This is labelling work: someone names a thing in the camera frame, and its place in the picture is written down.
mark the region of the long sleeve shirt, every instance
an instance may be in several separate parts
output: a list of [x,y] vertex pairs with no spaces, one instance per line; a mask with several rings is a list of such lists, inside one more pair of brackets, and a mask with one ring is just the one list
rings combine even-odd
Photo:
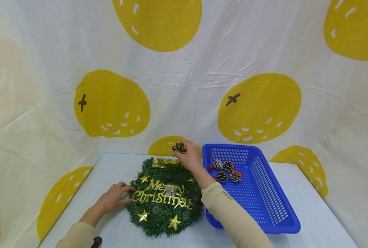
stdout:
[[[220,183],[202,190],[202,202],[223,225],[229,238],[239,248],[273,248],[257,222],[226,192]],[[77,222],[56,248],[90,248],[95,230],[89,224]]]

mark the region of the white-tipped pine cone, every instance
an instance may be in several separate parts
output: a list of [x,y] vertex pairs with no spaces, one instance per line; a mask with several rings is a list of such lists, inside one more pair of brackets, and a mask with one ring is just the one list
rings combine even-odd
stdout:
[[228,175],[225,171],[221,170],[217,173],[216,178],[218,181],[220,181],[221,183],[225,183],[226,181],[228,181]]
[[229,178],[234,183],[238,183],[238,182],[242,181],[242,175],[237,171],[231,172],[231,174],[229,175]]
[[221,160],[220,159],[216,159],[215,161],[214,161],[214,163],[213,163],[213,166],[214,166],[214,168],[215,169],[217,169],[217,170],[222,170],[222,167],[223,167],[223,163],[221,162]]
[[182,154],[187,153],[187,148],[184,146],[182,142],[176,143],[171,149],[173,150],[173,152],[177,151]]
[[224,165],[222,167],[226,172],[231,172],[233,171],[233,162],[231,161],[225,161]]

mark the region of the fabric backdrop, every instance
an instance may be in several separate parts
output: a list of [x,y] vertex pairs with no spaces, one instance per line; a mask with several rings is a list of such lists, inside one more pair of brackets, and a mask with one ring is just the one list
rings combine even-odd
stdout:
[[368,248],[368,0],[0,0],[0,247],[181,137],[296,163]]

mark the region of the green wreath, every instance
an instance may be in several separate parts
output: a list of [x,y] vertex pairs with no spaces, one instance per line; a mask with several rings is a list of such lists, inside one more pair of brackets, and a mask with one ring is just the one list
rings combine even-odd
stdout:
[[178,234],[200,218],[199,185],[178,159],[145,160],[130,185],[136,188],[130,193],[135,201],[127,206],[130,221],[147,236]]

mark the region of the person's right hand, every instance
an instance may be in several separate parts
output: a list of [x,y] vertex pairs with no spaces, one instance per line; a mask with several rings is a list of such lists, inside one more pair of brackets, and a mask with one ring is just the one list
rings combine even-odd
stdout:
[[181,142],[187,147],[187,153],[182,154],[175,151],[173,152],[174,156],[176,156],[182,162],[184,167],[192,173],[199,169],[203,169],[197,146],[191,141],[181,140]]

